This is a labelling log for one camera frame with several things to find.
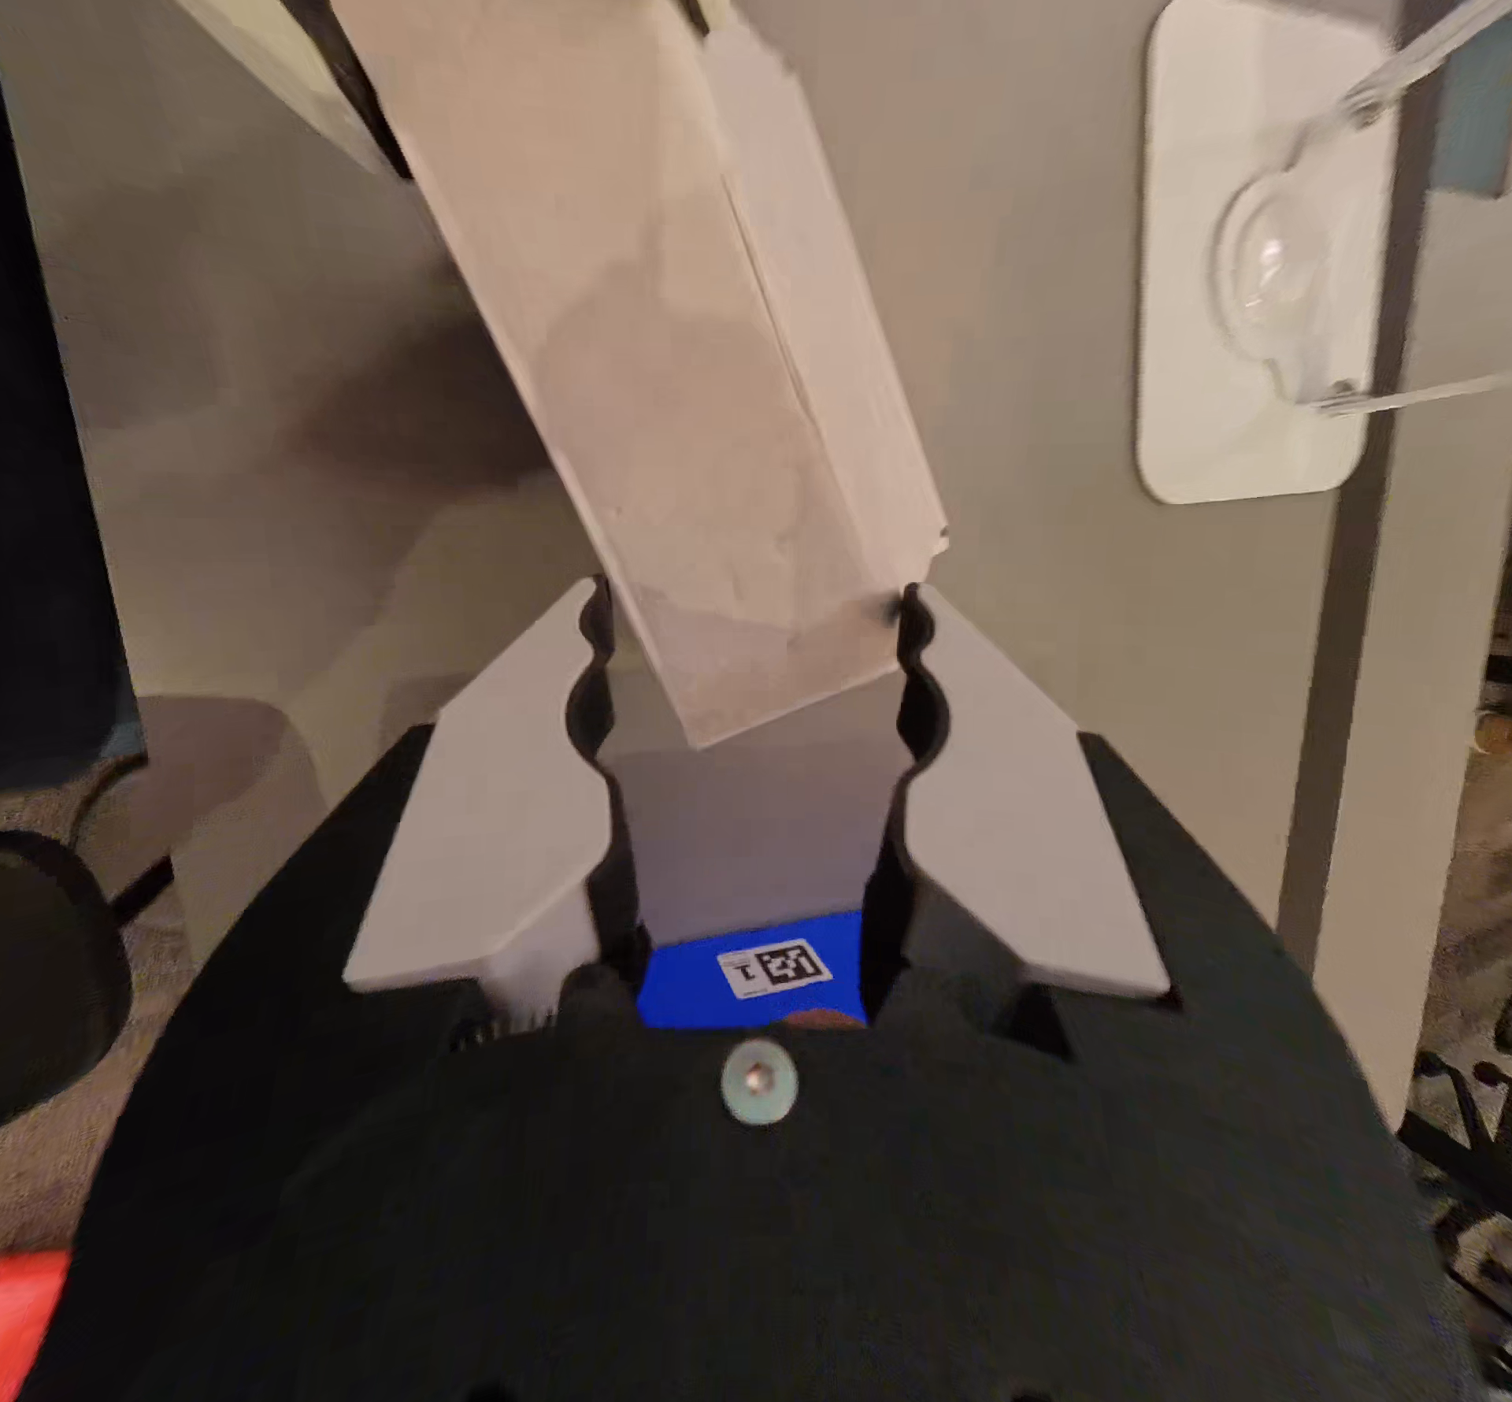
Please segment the black metal stand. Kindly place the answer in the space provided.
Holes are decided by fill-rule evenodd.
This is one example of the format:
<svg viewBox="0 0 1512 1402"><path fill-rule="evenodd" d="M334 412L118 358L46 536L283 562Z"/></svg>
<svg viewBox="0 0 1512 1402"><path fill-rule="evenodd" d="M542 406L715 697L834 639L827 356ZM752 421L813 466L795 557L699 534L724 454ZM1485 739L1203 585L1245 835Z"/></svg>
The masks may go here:
<svg viewBox="0 0 1512 1402"><path fill-rule="evenodd" d="M1440 1176L1458 1202L1484 1217L1512 1217L1512 1078L1504 1061L1485 1055L1467 1070L1440 1052L1420 1052L1414 1084L1450 1091L1450 1108L1426 1117L1406 1108L1398 1138Z"/></svg>

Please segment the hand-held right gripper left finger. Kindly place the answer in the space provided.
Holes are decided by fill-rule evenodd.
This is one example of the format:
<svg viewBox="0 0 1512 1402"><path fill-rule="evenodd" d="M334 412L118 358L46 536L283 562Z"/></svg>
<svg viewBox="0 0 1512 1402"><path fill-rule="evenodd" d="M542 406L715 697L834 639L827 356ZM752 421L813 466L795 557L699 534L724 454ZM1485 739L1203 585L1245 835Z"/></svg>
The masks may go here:
<svg viewBox="0 0 1512 1402"><path fill-rule="evenodd" d="M553 1008L571 970L647 984L617 726L607 578L574 583L434 720L367 916L355 995L472 980L498 1008Z"/></svg>

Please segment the blue plastic bin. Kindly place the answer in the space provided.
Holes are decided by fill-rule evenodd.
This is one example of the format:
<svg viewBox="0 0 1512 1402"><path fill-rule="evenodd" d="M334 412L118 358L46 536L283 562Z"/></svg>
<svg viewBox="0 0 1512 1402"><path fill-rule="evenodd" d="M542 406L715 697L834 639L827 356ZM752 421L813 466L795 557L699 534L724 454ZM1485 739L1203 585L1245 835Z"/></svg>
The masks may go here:
<svg viewBox="0 0 1512 1402"><path fill-rule="evenodd" d="M834 980L795 995L736 1001L715 951L778 939L810 939ZM797 1011L843 1011L863 1021L860 908L661 945L648 961L639 1008L648 1026L665 1032L757 1032Z"/></svg>

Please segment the black round seat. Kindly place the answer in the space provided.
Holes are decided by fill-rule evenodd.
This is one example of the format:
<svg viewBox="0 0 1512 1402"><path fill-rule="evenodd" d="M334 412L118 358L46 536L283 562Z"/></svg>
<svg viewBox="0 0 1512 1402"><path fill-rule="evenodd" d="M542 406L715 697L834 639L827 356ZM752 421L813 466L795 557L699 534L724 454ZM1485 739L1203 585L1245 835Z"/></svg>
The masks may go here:
<svg viewBox="0 0 1512 1402"><path fill-rule="evenodd" d="M123 928L87 861L38 830L0 835L0 1120L87 1078L133 1003Z"/></svg>

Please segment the clear acrylic stand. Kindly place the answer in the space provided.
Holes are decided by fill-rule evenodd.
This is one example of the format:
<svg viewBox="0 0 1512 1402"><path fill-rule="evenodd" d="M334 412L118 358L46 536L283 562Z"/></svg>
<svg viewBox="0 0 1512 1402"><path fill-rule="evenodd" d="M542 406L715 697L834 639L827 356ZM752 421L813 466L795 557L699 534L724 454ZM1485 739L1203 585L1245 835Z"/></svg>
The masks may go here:
<svg viewBox="0 0 1512 1402"><path fill-rule="evenodd" d="M1306 163L1337 138L1379 126L1453 53L1508 18L1512 0L1466 0L1373 72L1314 113L1275 170L1231 195L1214 238L1214 289L1233 349L1264 364L1288 403L1315 414L1373 414L1453 395L1508 394L1512 374L1466 378L1414 394L1373 394L1359 381L1324 381L1332 352L1335 232L1310 203Z"/></svg>

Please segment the white printed tag sticker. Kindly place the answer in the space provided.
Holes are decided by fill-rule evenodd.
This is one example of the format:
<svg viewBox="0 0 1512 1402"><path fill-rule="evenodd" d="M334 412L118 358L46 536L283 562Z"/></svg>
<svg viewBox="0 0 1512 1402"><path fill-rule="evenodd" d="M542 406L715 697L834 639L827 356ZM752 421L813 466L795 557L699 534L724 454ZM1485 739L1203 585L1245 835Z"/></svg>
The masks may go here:
<svg viewBox="0 0 1512 1402"><path fill-rule="evenodd" d="M795 995L817 984L831 984L834 970L810 939L778 939L715 951L720 976L736 1001L757 1001Z"/></svg>

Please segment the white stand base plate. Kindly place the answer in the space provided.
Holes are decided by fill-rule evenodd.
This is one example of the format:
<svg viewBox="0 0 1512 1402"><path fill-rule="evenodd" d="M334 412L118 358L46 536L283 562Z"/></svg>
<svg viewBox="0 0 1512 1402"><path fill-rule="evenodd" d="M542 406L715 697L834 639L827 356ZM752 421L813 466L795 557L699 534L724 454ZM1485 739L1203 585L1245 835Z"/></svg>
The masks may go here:
<svg viewBox="0 0 1512 1402"><path fill-rule="evenodd" d="M1133 458L1159 503L1337 488L1366 414L1315 414L1241 356L1214 289L1214 238L1233 194L1284 163L1298 129L1390 56L1382 25L1275 0L1168 0L1144 45L1144 180ZM1382 315L1393 111L1306 163L1332 224L1324 381L1373 389Z"/></svg>

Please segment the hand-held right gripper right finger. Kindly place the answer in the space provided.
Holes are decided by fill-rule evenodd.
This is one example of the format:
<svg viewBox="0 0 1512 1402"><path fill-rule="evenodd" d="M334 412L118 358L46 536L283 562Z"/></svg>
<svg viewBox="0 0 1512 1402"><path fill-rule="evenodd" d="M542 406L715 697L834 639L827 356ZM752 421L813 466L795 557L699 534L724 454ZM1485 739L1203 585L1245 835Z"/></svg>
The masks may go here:
<svg viewBox="0 0 1512 1402"><path fill-rule="evenodd" d="M860 913L860 996L910 966L1158 1001L1170 990L1079 721L933 585L897 607L910 766Z"/></svg>

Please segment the white cardboard box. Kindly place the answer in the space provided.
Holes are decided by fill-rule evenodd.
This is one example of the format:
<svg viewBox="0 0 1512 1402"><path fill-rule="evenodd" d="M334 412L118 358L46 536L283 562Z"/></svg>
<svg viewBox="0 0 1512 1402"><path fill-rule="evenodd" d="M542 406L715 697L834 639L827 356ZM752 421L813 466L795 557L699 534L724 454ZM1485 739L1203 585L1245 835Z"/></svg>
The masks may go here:
<svg viewBox="0 0 1512 1402"><path fill-rule="evenodd" d="M330 0L694 744L897 668L949 545L818 129L686 0Z"/></svg>

